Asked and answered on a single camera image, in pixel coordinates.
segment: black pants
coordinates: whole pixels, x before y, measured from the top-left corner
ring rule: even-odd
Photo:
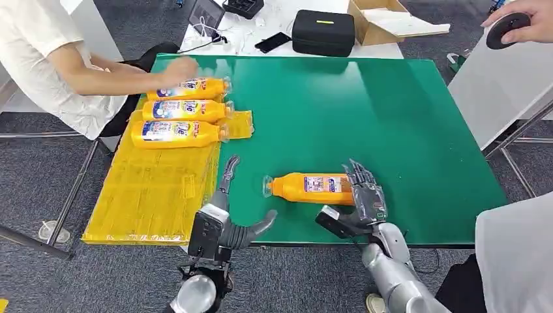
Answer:
[[[148,73],[152,71],[156,56],[158,53],[177,53],[179,47],[172,42],[164,42],[146,51],[138,60],[123,61],[122,63],[138,67]],[[129,95],[123,107],[115,114],[113,119],[104,127],[100,137],[120,136],[125,131],[130,114],[136,109],[140,95]]]
[[[465,263],[449,269],[436,299],[453,313],[486,312],[482,276],[475,254],[471,254]]]

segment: white paper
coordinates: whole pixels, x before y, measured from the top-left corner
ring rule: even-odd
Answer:
[[[365,18],[397,37],[448,33],[450,24],[434,25],[409,12],[390,11],[386,8],[362,10]]]

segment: black round object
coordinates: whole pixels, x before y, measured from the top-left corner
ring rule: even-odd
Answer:
[[[504,49],[506,47],[512,46],[516,42],[503,44],[501,43],[501,38],[513,29],[530,26],[530,24],[530,17],[524,13],[512,13],[506,15],[502,17],[499,21],[497,21],[490,29],[490,32],[488,33],[488,38],[486,39],[486,45],[488,46],[488,48],[493,50]]]

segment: phone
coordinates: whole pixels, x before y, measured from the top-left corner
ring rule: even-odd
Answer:
[[[261,50],[261,52],[267,53],[291,40],[292,38],[290,38],[287,34],[280,32],[261,41],[260,43],[256,44],[255,47]]]

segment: person's hand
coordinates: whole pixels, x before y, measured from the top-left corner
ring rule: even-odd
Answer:
[[[180,57],[169,63],[167,69],[162,73],[162,81],[165,88],[172,88],[185,80],[196,77],[198,63],[189,57]]]
[[[553,0],[516,0],[502,6],[482,23],[483,27],[511,13],[526,13],[531,25],[514,29],[501,38],[501,42],[553,42]]]

